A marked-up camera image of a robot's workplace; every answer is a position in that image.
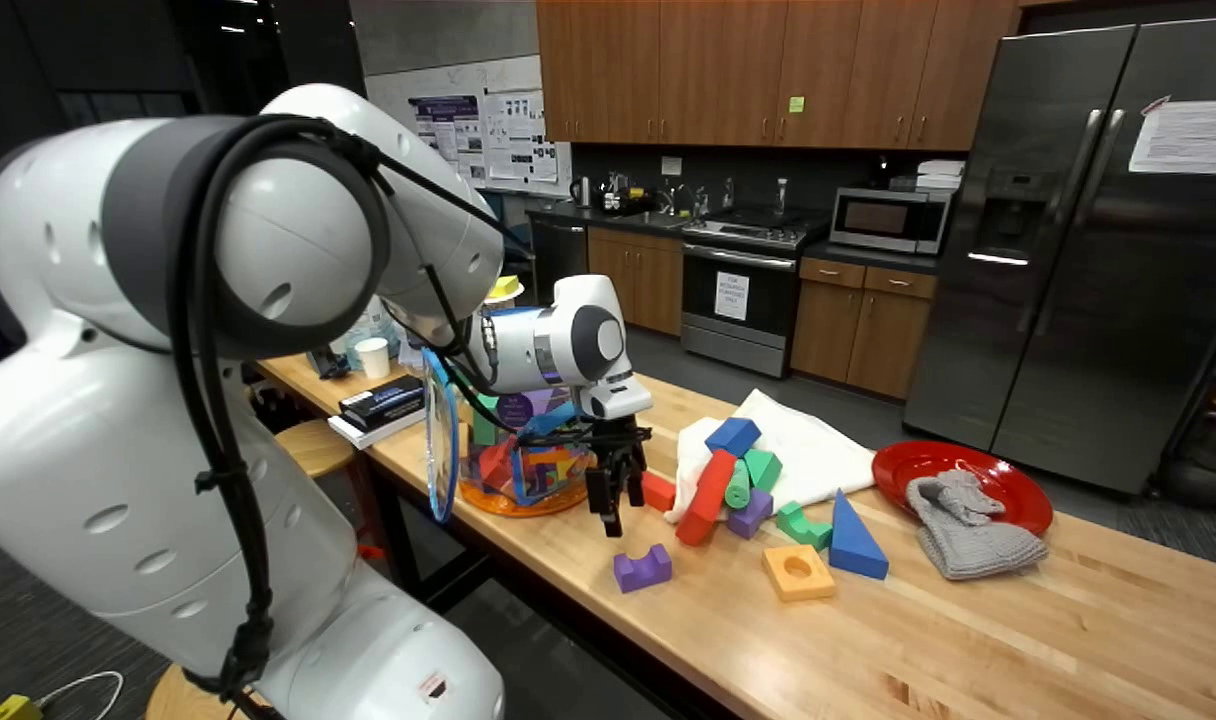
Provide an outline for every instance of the purple toy block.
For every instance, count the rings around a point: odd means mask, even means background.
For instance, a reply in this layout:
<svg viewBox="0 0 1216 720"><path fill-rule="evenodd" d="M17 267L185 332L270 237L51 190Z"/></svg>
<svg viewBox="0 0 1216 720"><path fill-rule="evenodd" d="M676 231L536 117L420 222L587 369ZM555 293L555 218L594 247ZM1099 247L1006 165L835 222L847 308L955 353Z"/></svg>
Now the purple toy block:
<svg viewBox="0 0 1216 720"><path fill-rule="evenodd" d="M746 450L757 450L757 439L760 439L760 425L757 420L744 420L744 415L728 415L709 439L705 439L705 450L721 450L721 452L728 452L728 458L744 458Z"/></svg>
<svg viewBox="0 0 1216 720"><path fill-rule="evenodd" d="M629 556L610 556L610 575L620 592L634 592L649 585L662 585L673 580L673 556L662 553L662 543L651 543L641 562Z"/></svg>
<svg viewBox="0 0 1216 720"><path fill-rule="evenodd" d="M728 512L728 528L731 538L750 540L767 515L771 491L750 489L750 502L740 512Z"/></svg>

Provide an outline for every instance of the refrigerator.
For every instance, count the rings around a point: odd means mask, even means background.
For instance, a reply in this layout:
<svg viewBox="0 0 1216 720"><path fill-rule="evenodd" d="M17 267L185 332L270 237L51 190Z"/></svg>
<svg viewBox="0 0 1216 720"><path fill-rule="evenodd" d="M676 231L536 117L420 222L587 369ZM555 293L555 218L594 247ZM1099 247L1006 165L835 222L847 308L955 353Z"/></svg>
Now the refrigerator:
<svg viewBox="0 0 1216 720"><path fill-rule="evenodd" d="M1216 357L1216 21L1006 35L903 425L1134 495Z"/></svg>

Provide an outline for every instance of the wooden cabinet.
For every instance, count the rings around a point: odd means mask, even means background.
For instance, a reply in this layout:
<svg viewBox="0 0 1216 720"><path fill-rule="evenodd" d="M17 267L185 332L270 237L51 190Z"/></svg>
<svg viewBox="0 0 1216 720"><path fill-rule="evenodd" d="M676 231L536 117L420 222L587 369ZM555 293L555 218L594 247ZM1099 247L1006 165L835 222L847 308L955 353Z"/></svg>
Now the wooden cabinet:
<svg viewBox="0 0 1216 720"><path fill-rule="evenodd" d="M679 240L651 231L591 228L587 267L610 280L629 324L679 335L679 316L685 316Z"/></svg>
<svg viewBox="0 0 1216 720"><path fill-rule="evenodd" d="M548 137L965 154L1016 0L536 0Z"/></svg>
<svg viewBox="0 0 1216 720"><path fill-rule="evenodd" d="M903 395L936 280L804 258L793 369L880 395Z"/></svg>

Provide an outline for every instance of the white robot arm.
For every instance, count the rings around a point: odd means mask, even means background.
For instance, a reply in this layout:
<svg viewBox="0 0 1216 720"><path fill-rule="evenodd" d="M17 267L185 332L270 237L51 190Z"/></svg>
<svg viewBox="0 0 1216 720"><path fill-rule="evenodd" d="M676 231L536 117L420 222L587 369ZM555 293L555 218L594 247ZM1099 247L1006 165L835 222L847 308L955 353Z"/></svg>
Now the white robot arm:
<svg viewBox="0 0 1216 720"><path fill-rule="evenodd" d="M376 172L371 149L410 176ZM610 285L567 280L533 321L482 321L498 237L479 218L433 149L323 85L259 123L118 119L7 158L0 296L28 344L0 364L0 549L193 677L252 681L284 715L498 715L495 670L357 562L234 374L327 344L376 293L482 388L567 384L591 420L630 425L649 394ZM212 458L241 460L245 495ZM227 495L245 512L254 495L264 543L230 528ZM227 674L245 618L259 618L252 665Z"/></svg>

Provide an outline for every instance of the upper cabinet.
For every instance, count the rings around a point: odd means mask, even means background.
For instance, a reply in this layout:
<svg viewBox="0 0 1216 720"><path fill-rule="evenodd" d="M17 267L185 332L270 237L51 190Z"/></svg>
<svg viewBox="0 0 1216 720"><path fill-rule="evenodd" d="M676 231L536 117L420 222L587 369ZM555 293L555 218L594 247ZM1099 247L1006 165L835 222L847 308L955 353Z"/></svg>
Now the upper cabinet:
<svg viewBox="0 0 1216 720"><path fill-rule="evenodd" d="M548 137L967 149L1016 0L536 0Z"/></svg>

